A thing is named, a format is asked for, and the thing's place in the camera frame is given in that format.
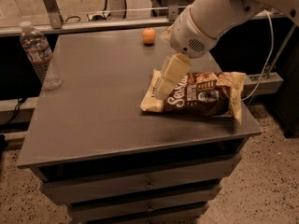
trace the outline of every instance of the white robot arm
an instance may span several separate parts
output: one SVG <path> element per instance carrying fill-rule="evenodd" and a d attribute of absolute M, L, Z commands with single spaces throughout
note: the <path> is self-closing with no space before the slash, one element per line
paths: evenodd
<path fill-rule="evenodd" d="M 155 97 L 164 99 L 169 95 L 188 72 L 190 59 L 203 56 L 227 31 L 268 7 L 299 25 L 299 0 L 195 0 L 186 7 L 168 29 L 170 46 L 178 54 L 164 63 Z"/>

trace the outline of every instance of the speckled floor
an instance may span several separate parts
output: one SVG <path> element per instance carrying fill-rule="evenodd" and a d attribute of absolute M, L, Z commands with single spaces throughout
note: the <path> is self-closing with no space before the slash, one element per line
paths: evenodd
<path fill-rule="evenodd" d="M 241 150 L 242 161 L 221 181 L 222 190 L 199 219 L 167 224 L 299 223 L 299 138 L 286 139 L 263 103 L 253 105 L 263 133 Z M 56 206 L 38 189 L 30 171 L 15 166 L 19 151 L 6 151 L 0 166 L 1 223 L 69 223 L 66 208 Z"/>

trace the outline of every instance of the gray tabletop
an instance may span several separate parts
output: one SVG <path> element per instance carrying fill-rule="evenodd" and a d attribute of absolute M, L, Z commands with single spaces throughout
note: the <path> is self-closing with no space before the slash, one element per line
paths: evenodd
<path fill-rule="evenodd" d="M 156 28 L 157 34 L 164 27 Z M 243 105 L 231 118 L 143 113 L 140 103 L 153 69 L 174 51 L 157 39 L 145 46 L 142 29 L 60 35 L 55 59 L 64 84 L 42 91 L 17 165 L 81 161 L 255 135 L 261 132 Z M 208 53 L 192 70 L 220 71 Z"/>

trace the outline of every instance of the white bottle cap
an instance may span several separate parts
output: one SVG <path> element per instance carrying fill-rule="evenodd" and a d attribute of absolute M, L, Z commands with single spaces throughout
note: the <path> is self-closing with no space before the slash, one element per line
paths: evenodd
<path fill-rule="evenodd" d="M 24 32 L 29 32 L 34 28 L 34 25 L 30 21 L 23 21 L 20 23 L 20 27 Z"/>

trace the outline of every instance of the clear water bottle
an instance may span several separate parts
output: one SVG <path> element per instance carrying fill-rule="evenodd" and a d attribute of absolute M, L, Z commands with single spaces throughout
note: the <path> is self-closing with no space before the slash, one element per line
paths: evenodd
<path fill-rule="evenodd" d="M 45 90 L 53 90 L 63 83 L 47 38 L 30 21 L 20 24 L 21 46 Z"/>

